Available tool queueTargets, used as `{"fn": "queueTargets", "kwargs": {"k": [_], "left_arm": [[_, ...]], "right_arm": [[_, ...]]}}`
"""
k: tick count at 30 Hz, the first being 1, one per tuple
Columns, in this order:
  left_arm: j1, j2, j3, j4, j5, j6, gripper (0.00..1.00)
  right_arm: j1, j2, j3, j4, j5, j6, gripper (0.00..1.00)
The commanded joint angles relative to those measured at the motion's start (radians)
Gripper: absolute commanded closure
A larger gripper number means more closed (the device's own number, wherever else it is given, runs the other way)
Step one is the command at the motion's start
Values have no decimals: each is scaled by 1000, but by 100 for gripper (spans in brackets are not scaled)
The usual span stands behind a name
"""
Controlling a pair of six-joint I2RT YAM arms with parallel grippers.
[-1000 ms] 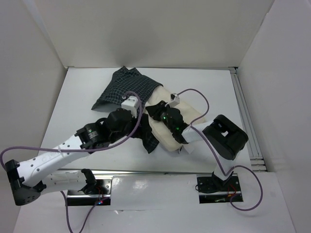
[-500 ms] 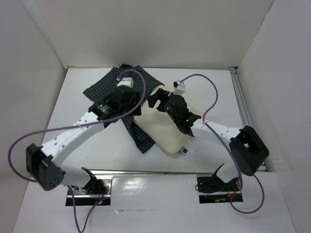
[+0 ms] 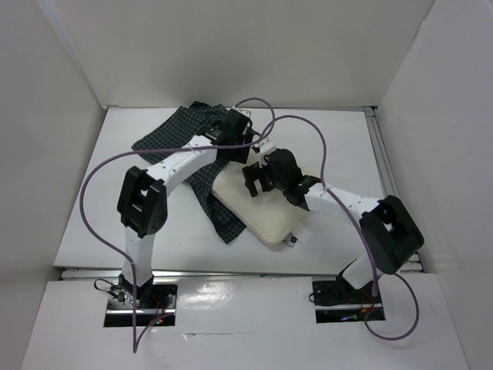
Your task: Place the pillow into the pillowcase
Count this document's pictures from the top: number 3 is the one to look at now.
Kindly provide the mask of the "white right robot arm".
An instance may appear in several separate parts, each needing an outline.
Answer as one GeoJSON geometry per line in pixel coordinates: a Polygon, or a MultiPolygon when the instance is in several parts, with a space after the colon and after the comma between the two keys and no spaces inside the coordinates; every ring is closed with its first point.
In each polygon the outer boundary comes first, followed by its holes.
{"type": "Polygon", "coordinates": [[[355,301],[369,283],[395,274],[424,245],[421,231],[398,197],[363,197],[324,185],[320,178],[302,173],[287,149],[274,150],[242,173],[252,197],[258,195],[259,183],[263,192],[277,189],[295,207],[357,228],[365,252],[337,276],[336,292],[342,301],[355,301]]]}

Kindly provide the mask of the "cream white pillow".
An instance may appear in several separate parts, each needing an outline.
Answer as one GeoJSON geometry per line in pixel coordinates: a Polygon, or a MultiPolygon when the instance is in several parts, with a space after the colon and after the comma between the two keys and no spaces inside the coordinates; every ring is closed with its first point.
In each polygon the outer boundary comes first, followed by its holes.
{"type": "Polygon", "coordinates": [[[256,197],[245,186],[242,163],[229,162],[217,175],[211,193],[268,247],[277,247],[301,222],[305,210],[291,205],[279,190],[256,197]]]}

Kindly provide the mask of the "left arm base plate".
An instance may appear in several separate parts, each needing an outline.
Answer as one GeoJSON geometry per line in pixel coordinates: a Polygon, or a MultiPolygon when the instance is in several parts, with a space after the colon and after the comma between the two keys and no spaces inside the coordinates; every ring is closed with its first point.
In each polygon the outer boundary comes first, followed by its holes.
{"type": "MultiPolygon", "coordinates": [[[[132,327],[131,297],[116,285],[108,288],[109,297],[104,320],[105,328],[132,327]]],[[[174,326],[176,323],[176,299],[178,284],[155,284],[145,303],[136,306],[136,326],[146,327],[152,320],[160,318],[155,326],[174,326]]]]}

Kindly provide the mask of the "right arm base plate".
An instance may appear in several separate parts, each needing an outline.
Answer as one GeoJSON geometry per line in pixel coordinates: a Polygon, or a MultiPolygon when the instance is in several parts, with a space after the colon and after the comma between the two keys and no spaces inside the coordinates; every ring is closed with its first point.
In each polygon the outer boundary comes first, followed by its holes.
{"type": "Polygon", "coordinates": [[[355,290],[341,279],[312,280],[313,291],[308,300],[314,305],[318,324],[364,321],[385,321],[380,295],[372,295],[373,282],[355,290]]]}

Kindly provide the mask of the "dark plaid pillowcase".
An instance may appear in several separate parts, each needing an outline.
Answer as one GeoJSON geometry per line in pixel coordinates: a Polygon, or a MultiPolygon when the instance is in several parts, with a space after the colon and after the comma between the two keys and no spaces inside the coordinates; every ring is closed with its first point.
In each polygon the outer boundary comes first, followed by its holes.
{"type": "MultiPolygon", "coordinates": [[[[137,140],[132,145],[132,150],[182,147],[199,129],[223,119],[226,113],[227,109],[221,104],[209,106],[194,102],[188,107],[181,106],[164,123],[137,140]]],[[[212,194],[214,181],[226,165],[225,160],[217,160],[188,177],[186,182],[217,235],[225,244],[229,244],[245,230],[246,225],[212,194]]]]}

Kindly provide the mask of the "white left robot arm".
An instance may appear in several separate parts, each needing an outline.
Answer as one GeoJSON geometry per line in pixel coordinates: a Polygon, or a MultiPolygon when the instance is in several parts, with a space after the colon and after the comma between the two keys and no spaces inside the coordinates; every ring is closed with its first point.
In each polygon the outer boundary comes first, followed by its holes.
{"type": "Polygon", "coordinates": [[[245,163],[253,141],[251,126],[248,116],[231,109],[224,118],[200,129],[178,152],[144,170],[134,166],[126,172],[117,210],[125,227],[125,254],[130,259],[124,262],[119,284],[132,306],[144,307],[152,298],[153,245],[168,216],[167,197],[219,158],[245,163]]]}

